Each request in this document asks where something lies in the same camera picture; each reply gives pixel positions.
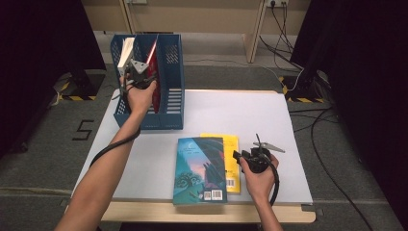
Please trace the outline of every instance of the black curtain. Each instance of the black curtain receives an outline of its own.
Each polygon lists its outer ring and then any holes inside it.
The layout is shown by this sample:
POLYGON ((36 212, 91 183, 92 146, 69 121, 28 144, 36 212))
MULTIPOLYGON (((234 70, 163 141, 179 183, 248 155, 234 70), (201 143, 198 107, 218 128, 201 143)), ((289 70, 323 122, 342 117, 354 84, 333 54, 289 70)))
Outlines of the black curtain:
POLYGON ((329 77, 346 132, 408 230, 408 3, 312 0, 292 61, 329 77), (335 4, 344 11, 320 36, 335 4), (311 59, 316 47, 324 52, 311 59))
POLYGON ((25 142, 65 73, 106 69, 81 1, 8 1, 0 8, 0 158, 25 142))

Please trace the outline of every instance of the white table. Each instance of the white table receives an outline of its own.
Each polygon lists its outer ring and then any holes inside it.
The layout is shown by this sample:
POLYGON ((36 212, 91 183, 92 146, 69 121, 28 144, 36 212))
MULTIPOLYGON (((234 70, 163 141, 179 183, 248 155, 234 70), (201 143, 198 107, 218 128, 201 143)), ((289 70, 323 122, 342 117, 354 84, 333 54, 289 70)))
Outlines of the white table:
MULTIPOLYGON (((93 157, 119 129, 111 101, 96 134, 78 182, 93 157)), ((302 210, 313 200, 293 135, 283 94, 274 91, 186 90, 183 130, 142 131, 135 140, 113 202, 103 220, 180 222, 259 222, 241 175, 241 193, 228 193, 228 204, 174 207, 171 203, 177 140, 200 133, 237 135, 240 151, 254 145, 256 134, 286 150, 272 152, 279 160, 280 191, 273 209, 281 222, 313 222, 302 210)))

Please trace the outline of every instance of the red book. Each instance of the red book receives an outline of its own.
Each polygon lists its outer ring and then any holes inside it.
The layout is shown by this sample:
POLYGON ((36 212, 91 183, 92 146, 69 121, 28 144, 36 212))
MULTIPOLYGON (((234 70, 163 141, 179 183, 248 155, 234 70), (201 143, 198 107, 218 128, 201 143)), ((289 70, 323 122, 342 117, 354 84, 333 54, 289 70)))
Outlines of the red book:
POLYGON ((146 63, 149 67, 146 69, 147 78, 156 78, 157 87, 153 92, 152 103, 155 114, 159 112, 160 108, 160 78, 159 78, 159 66, 157 63, 156 56, 156 43, 157 40, 153 42, 150 53, 147 57, 146 63))

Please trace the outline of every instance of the white tabletop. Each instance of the white tabletop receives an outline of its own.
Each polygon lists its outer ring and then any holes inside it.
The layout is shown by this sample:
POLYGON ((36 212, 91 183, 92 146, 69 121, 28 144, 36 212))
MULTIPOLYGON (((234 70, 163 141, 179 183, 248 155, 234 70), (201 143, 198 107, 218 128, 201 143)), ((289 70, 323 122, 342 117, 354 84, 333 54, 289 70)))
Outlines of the white tabletop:
MULTIPOLYGON (((254 147, 256 134, 261 141, 285 149, 285 153, 271 151, 280 163, 276 203, 313 203, 283 94, 236 90, 186 90, 185 93, 184 129, 141 132, 134 142, 114 200, 171 200, 178 139, 218 133, 237 135, 240 152, 254 147)), ((116 105, 117 100, 112 100, 108 106, 77 184, 93 157, 119 129, 113 116, 116 105)), ((228 193, 228 201, 251 201, 243 173, 241 193, 228 193)))

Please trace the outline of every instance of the barcode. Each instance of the barcode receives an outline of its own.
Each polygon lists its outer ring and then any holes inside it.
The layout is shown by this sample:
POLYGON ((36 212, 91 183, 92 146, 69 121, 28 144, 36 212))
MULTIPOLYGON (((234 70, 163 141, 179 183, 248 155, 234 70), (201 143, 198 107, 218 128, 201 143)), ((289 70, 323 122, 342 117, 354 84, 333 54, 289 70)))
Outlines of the barcode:
POLYGON ((211 192, 204 192, 204 200, 211 200, 211 192))
POLYGON ((234 187, 235 187, 235 180, 227 179, 227 188, 234 188, 234 187))
POLYGON ((212 190, 211 197, 213 200, 222 200, 222 191, 221 190, 212 190))

